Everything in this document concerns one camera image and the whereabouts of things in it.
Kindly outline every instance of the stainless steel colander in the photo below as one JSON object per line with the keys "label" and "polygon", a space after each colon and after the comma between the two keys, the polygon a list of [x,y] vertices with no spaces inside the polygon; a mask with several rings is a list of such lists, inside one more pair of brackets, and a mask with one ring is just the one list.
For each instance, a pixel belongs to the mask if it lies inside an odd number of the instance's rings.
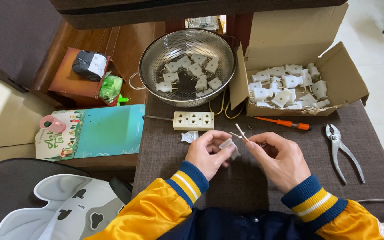
{"label": "stainless steel colander", "polygon": [[[208,57],[218,57],[219,63],[215,74],[208,73],[208,81],[218,77],[222,85],[202,97],[196,97],[195,85],[198,80],[191,72],[185,68],[179,68],[177,71],[179,80],[173,85],[172,92],[157,91],[155,84],[162,82],[162,74],[168,73],[165,64],[178,61],[187,55],[190,59],[192,54],[201,54]],[[206,63],[203,64],[203,73],[205,73]],[[161,36],[153,41],[143,52],[139,62],[139,71],[130,77],[129,84],[133,89],[148,89],[153,95],[156,95],[163,102],[176,107],[195,107],[203,105],[217,97],[223,89],[227,87],[232,78],[236,67],[236,53],[229,44],[216,33],[202,29],[185,29]],[[144,87],[134,87],[131,85],[131,79],[139,74]]]}

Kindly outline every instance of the jacket sleeve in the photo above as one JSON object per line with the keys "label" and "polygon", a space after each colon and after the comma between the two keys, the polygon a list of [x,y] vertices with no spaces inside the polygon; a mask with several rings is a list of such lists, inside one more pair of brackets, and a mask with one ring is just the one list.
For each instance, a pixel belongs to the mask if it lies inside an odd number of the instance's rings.
{"label": "jacket sleeve", "polygon": [[281,199],[304,225],[325,239],[384,239],[378,219],[353,200],[341,199],[321,187],[315,175]]}
{"label": "jacket sleeve", "polygon": [[208,181],[200,170],[183,161],[173,177],[167,180],[157,178],[102,232],[85,239],[157,239],[192,213],[192,205],[208,187]]}

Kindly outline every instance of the colander handle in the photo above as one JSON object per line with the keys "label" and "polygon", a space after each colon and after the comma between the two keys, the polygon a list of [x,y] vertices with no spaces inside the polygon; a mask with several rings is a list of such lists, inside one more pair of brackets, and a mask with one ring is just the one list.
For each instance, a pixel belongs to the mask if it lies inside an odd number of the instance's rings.
{"label": "colander handle", "polygon": [[134,78],[134,76],[136,76],[137,74],[139,74],[139,72],[135,72],[133,75],[131,75],[130,77],[130,80],[128,81],[128,84],[130,85],[130,87],[134,90],[142,90],[142,89],[145,89],[146,87],[139,87],[139,88],[136,88],[135,86],[131,85],[131,80]]}

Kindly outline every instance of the screwdriver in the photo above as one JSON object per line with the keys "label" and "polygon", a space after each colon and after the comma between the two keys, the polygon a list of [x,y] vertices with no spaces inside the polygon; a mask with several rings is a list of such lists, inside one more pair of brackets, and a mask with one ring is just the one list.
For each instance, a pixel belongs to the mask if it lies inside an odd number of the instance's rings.
{"label": "screwdriver", "polygon": [[260,120],[265,120],[265,121],[268,121],[268,122],[272,122],[272,123],[276,123],[276,124],[279,124],[279,125],[284,125],[284,126],[287,126],[287,127],[292,127],[292,128],[297,128],[297,129],[301,129],[301,130],[305,130],[305,131],[311,131],[312,130],[312,126],[309,125],[309,124],[306,124],[306,123],[293,123],[291,121],[283,121],[283,120],[274,120],[274,119],[269,119],[269,118],[264,118],[264,117],[254,117],[254,118],[257,118],[257,119],[260,119]]}

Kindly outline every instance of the white tiled floor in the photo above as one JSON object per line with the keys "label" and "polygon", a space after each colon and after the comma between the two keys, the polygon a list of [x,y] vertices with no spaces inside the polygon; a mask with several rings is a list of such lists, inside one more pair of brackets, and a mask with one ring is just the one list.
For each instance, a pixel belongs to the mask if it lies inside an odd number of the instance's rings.
{"label": "white tiled floor", "polygon": [[343,41],[370,91],[365,110],[384,149],[384,0],[348,3],[334,44]]}

